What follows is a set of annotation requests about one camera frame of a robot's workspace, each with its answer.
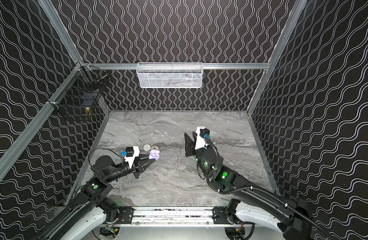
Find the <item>purple round earbud case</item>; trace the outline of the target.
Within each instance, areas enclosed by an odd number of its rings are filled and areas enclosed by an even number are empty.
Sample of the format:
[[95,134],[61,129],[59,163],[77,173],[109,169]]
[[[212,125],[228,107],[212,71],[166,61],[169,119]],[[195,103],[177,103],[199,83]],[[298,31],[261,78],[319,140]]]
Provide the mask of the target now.
[[149,157],[150,160],[158,160],[160,158],[160,150],[157,149],[152,149],[149,152]]

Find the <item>white round earbud case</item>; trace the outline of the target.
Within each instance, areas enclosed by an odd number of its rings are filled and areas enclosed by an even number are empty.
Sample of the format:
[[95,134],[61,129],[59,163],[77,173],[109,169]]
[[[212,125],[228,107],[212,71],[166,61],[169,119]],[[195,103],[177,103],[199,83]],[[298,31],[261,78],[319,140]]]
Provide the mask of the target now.
[[151,149],[151,145],[146,144],[146,145],[144,145],[144,146],[143,146],[143,149],[144,149],[145,151],[150,151],[150,149]]

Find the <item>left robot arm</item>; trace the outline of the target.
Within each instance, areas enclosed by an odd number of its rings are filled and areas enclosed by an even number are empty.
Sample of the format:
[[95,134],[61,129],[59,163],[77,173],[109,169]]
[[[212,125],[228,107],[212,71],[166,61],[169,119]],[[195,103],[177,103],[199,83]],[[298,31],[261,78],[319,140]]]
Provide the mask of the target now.
[[99,157],[91,167],[94,176],[80,189],[71,203],[40,230],[35,239],[80,240],[103,223],[130,223],[133,209],[119,207],[108,197],[113,189],[111,182],[129,174],[139,178],[158,159],[159,154],[140,155],[133,159],[132,164],[127,161],[116,164],[110,156]]

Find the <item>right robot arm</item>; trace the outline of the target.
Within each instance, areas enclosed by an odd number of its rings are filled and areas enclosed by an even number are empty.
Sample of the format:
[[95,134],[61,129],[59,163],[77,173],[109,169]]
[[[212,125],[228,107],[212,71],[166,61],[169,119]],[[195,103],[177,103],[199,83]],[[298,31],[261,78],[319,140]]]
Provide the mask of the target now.
[[186,157],[194,157],[199,176],[220,195],[234,195],[226,210],[232,224],[252,223],[282,234],[286,240],[310,240],[316,228],[329,240],[333,237],[312,218],[307,201],[293,201],[252,183],[224,165],[217,147],[205,133],[184,134]]

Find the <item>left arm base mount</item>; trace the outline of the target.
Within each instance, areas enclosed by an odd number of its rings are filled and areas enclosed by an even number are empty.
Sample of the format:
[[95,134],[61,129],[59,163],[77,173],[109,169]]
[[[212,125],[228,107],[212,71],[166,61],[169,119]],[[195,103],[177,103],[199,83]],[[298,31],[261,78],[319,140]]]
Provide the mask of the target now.
[[134,214],[132,207],[118,207],[110,210],[106,214],[106,222],[112,225],[115,224],[131,224]]

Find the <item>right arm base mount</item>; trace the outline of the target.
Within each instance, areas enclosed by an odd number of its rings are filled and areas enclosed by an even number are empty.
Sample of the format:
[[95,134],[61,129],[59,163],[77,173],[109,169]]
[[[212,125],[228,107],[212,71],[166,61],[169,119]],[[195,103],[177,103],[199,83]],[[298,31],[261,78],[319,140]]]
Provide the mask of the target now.
[[252,222],[243,222],[237,217],[237,210],[235,207],[214,207],[212,209],[212,219],[215,225],[240,225],[252,224]]

